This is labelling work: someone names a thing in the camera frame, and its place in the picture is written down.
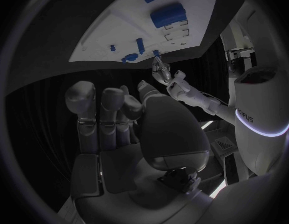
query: cable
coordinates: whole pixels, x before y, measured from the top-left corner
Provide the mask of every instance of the cable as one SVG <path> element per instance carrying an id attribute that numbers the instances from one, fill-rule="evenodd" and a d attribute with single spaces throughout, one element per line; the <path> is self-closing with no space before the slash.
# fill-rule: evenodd
<path id="1" fill-rule="evenodd" d="M 224 103 L 225 105 L 230 106 L 230 105 L 228 105 L 227 103 L 223 102 L 222 100 L 220 100 L 219 98 L 216 98 L 215 96 L 213 96 L 213 95 L 211 95 L 211 94 L 208 94 L 208 93 L 205 93 L 205 92 L 202 92 L 202 91 L 200 91 L 200 93 L 205 94 L 205 95 L 212 96 L 213 98 L 215 98 L 215 99 L 221 101 L 221 102 Z"/>

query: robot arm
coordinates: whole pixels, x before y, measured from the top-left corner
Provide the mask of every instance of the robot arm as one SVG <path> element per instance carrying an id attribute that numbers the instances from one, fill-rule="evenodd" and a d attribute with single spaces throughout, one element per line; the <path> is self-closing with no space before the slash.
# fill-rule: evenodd
<path id="1" fill-rule="evenodd" d="M 177 101 L 183 101 L 190 106 L 199 106 L 210 115 L 217 115 L 225 121 L 234 125 L 235 123 L 235 108 L 222 105 L 216 98 L 210 98 L 203 95 L 199 90 L 189 85 L 184 78 L 186 75 L 182 71 L 177 71 L 172 79 L 169 73 L 169 65 L 167 64 L 162 70 L 164 63 L 159 57 L 155 57 L 153 62 L 153 77 L 167 86 L 169 95 Z"/>

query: white panel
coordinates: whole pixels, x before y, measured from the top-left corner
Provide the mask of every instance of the white panel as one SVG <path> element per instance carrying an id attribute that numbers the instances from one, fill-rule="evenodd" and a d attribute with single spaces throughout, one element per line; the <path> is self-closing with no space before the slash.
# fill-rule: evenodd
<path id="1" fill-rule="evenodd" d="M 136 39 L 142 38 L 145 53 L 132 63 L 161 53 L 199 46 L 206 32 L 216 0 L 116 0 L 92 23 L 77 44 L 69 61 L 121 61 L 126 55 L 139 55 Z M 150 14 L 179 2 L 186 10 L 187 21 L 156 28 Z M 175 44 L 167 43 L 169 35 Z M 114 45 L 116 51 L 110 51 Z"/>

